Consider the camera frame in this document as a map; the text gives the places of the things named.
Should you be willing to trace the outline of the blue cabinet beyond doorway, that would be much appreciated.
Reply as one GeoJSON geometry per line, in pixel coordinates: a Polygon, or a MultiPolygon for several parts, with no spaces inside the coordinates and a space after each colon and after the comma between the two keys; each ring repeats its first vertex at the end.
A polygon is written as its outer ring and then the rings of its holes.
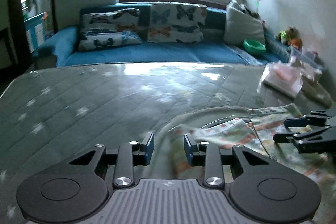
{"type": "Polygon", "coordinates": [[[24,20],[27,41],[31,53],[45,42],[45,20],[47,18],[48,12],[42,12],[24,20]]]}

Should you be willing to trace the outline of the blue sofa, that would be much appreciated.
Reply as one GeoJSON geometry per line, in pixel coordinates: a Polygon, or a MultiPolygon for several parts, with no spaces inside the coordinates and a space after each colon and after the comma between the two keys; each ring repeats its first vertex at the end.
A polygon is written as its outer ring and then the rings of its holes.
{"type": "Polygon", "coordinates": [[[290,51],[278,43],[265,30],[266,53],[251,55],[242,46],[234,46],[224,41],[226,10],[207,8],[203,28],[204,40],[199,43],[152,43],[147,34],[151,5],[154,2],[118,3],[108,6],[87,7],[80,10],[79,23],[63,28],[33,52],[37,69],[68,67],[100,63],[137,63],[137,62],[197,62],[233,63],[245,65],[264,65],[270,62],[287,62],[290,51]],[[139,9],[137,34],[141,44],[108,48],[105,50],[79,51],[79,36],[82,16],[90,13],[112,12],[122,9],[139,9]]]}

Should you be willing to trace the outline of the middle butterfly cushion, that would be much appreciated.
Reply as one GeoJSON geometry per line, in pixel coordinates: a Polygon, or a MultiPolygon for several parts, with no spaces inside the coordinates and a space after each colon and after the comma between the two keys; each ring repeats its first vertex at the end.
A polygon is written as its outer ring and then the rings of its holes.
{"type": "Polygon", "coordinates": [[[152,43],[199,43],[204,40],[205,5],[154,2],[147,38],[152,43]]]}

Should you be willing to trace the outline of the cream crumpled garment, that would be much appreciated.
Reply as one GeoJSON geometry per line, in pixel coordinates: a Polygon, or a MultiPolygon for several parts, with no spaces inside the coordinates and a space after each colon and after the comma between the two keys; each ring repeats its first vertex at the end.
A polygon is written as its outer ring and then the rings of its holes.
{"type": "Polygon", "coordinates": [[[329,92],[319,83],[323,71],[315,69],[310,65],[303,66],[300,71],[302,79],[301,91],[303,94],[330,108],[334,102],[331,99],[329,92]]]}

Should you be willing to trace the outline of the grey quilted star table cover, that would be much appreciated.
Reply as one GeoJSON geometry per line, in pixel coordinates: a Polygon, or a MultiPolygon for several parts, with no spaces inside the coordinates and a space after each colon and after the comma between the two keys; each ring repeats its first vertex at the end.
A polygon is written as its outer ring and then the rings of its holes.
{"type": "Polygon", "coordinates": [[[322,189],[314,220],[335,223],[335,166],[329,155],[275,145],[280,120],[319,104],[259,87],[264,68],[239,64],[135,63],[52,68],[26,73],[1,95],[1,223],[21,223],[16,190],[28,176],[97,143],[116,148],[155,133],[154,160],[136,176],[202,178],[187,165],[175,127],[252,117],[249,129],[216,142],[247,145],[308,175],[322,189]]]}

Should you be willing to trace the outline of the plain white pillow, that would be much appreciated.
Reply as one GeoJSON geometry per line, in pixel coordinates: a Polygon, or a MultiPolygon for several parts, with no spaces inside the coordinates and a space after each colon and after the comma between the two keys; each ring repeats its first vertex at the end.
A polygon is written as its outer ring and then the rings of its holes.
{"type": "Polygon", "coordinates": [[[265,44],[263,24],[261,20],[244,13],[241,5],[232,0],[226,9],[224,41],[234,46],[242,46],[244,40],[249,39],[265,44]]]}

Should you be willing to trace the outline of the plush toys pile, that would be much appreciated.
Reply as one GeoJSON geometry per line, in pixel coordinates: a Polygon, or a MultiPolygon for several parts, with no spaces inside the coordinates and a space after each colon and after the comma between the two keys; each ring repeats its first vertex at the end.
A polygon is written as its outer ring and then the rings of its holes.
{"type": "Polygon", "coordinates": [[[280,31],[275,39],[288,47],[295,48],[299,51],[302,50],[302,40],[295,27],[288,27],[286,30],[280,31]]]}

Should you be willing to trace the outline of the left butterfly pillow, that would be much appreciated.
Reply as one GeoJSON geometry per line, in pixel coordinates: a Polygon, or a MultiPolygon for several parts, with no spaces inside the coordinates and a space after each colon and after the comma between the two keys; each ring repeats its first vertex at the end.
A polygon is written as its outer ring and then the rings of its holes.
{"type": "Polygon", "coordinates": [[[84,14],[82,16],[79,51],[141,44],[138,36],[139,9],[84,14]]]}

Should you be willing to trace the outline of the folded pink garment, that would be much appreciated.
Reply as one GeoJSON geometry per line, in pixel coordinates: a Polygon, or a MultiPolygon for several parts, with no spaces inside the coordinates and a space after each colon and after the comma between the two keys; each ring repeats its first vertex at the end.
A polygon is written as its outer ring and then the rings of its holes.
{"type": "Polygon", "coordinates": [[[284,63],[267,64],[261,81],[291,99],[296,98],[303,86],[300,70],[284,63]]]}

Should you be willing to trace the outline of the green plastic bowl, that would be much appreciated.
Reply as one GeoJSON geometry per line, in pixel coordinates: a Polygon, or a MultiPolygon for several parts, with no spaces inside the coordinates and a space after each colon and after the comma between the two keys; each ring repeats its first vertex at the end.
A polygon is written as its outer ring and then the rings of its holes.
{"type": "Polygon", "coordinates": [[[266,53],[266,46],[256,40],[244,40],[243,47],[245,51],[247,51],[251,55],[262,55],[266,53]]]}

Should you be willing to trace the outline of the clear plastic storage box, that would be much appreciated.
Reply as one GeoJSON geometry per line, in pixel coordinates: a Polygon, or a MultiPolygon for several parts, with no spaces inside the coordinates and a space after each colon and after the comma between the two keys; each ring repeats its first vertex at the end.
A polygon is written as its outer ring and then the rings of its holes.
{"type": "Polygon", "coordinates": [[[307,48],[303,47],[301,51],[297,50],[296,48],[292,48],[290,51],[290,57],[292,56],[295,56],[297,59],[304,63],[308,63],[314,69],[319,69],[322,72],[325,71],[323,61],[318,57],[316,53],[307,48]]]}

